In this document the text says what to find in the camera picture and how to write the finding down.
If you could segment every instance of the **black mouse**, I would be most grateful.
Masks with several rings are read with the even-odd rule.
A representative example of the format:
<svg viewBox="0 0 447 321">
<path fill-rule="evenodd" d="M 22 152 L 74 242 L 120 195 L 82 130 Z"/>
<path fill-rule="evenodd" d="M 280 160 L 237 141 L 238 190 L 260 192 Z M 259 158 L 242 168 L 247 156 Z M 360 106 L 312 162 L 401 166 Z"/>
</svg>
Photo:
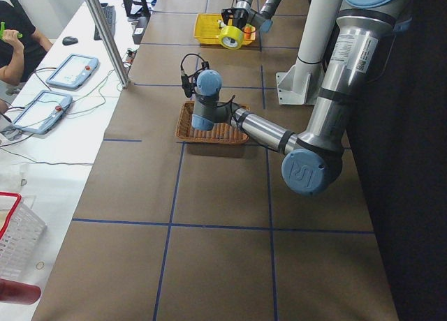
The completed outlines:
<svg viewBox="0 0 447 321">
<path fill-rule="evenodd" d="M 77 42 L 78 42 L 78 39 L 76 37 L 72 37 L 72 36 L 64 37 L 64 39 L 62 40 L 63 45 L 72 45 L 72 44 L 76 44 Z"/>
</svg>

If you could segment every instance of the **yellow tape roll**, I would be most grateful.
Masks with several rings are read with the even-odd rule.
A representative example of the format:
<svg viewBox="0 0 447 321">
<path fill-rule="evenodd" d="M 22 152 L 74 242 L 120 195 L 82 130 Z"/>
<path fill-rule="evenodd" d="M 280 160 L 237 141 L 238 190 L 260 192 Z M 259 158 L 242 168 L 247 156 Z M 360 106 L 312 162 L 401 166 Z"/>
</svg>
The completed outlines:
<svg viewBox="0 0 447 321">
<path fill-rule="evenodd" d="M 242 47 L 244 33 L 237 27 L 225 26 L 219 34 L 219 43 L 227 49 L 236 50 Z"/>
</svg>

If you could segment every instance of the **black shirt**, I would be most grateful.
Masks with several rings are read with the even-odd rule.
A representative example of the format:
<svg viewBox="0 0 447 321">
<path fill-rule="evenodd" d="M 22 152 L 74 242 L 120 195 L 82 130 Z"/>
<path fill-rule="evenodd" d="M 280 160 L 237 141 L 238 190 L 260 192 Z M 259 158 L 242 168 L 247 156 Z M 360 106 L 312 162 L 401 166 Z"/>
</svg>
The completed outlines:
<svg viewBox="0 0 447 321">
<path fill-rule="evenodd" d="M 5 29 L 17 30 L 23 35 L 20 42 L 24 46 L 24 71 L 20 81 L 26 82 L 47 52 L 31 37 L 35 26 L 6 1 L 0 1 L 0 22 L 5 22 Z M 13 47 L 0 40 L 0 68 L 8 65 L 12 57 Z"/>
</svg>

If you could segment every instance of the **black keyboard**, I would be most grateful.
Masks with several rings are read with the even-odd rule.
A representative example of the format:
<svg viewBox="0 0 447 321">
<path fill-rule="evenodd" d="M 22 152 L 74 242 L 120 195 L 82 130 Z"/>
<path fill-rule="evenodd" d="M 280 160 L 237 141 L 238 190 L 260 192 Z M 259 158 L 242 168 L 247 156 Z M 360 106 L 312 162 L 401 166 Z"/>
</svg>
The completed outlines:
<svg viewBox="0 0 447 321">
<path fill-rule="evenodd" d="M 115 34 L 115 17 L 116 17 L 115 7 L 114 6 L 105 6 L 105 7 L 101 7 L 101 9 L 103 10 L 105 20 L 107 21 L 107 25 L 110 28 L 110 32 L 112 33 L 112 36 L 114 36 L 114 34 Z M 95 34 L 93 36 L 93 39 L 94 40 L 101 39 L 101 37 L 99 36 L 98 27 L 96 27 L 96 26 L 95 26 Z"/>
</svg>

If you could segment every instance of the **table surface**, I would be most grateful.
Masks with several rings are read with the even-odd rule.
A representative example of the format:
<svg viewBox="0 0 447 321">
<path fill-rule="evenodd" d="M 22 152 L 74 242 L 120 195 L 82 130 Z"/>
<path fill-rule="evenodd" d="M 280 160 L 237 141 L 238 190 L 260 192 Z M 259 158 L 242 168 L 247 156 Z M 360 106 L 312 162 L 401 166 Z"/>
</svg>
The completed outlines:
<svg viewBox="0 0 447 321">
<path fill-rule="evenodd" d="M 242 50 L 199 45 L 197 14 L 231 2 L 157 1 L 32 320 L 397 319 L 346 138 L 342 174 L 308 198 L 254 142 L 175 137 L 191 52 L 221 73 L 222 100 L 306 128 L 312 107 L 280 106 L 275 74 L 295 63 L 307 0 L 283 0 Z"/>
<path fill-rule="evenodd" d="M 133 44 L 132 26 L 127 22 L 122 1 L 101 2 L 115 6 L 115 42 L 124 56 L 127 48 L 134 50 L 138 46 Z M 20 277 L 22 282 L 38 285 L 42 289 L 50 276 L 122 90 L 116 73 L 113 71 L 109 74 L 113 67 L 103 42 L 94 40 L 93 35 L 94 22 L 87 5 L 83 3 L 38 68 L 57 67 L 68 55 L 76 53 L 97 57 L 100 63 L 97 71 L 76 91 L 52 88 L 53 91 L 71 94 L 76 102 L 48 134 L 35 135 L 21 143 L 2 148 L 33 161 L 61 164 L 35 164 L 29 159 L 0 150 L 0 169 L 14 173 L 22 169 L 27 180 L 22 189 L 13 191 L 19 191 L 25 204 L 47 225 Z M 65 46 L 62 44 L 65 36 L 75 36 L 79 42 Z M 41 71 L 38 76 L 45 81 L 51 73 Z M 101 90 L 95 89 L 107 76 Z M 17 95 L 13 105 L 26 105 L 42 89 L 47 87 L 33 75 Z M 14 118 L 17 113 L 9 112 L 8 115 Z M 0 304 L 0 315 L 8 315 L 9 320 L 30 320 L 36 307 L 37 303 L 30 306 Z"/>
</svg>

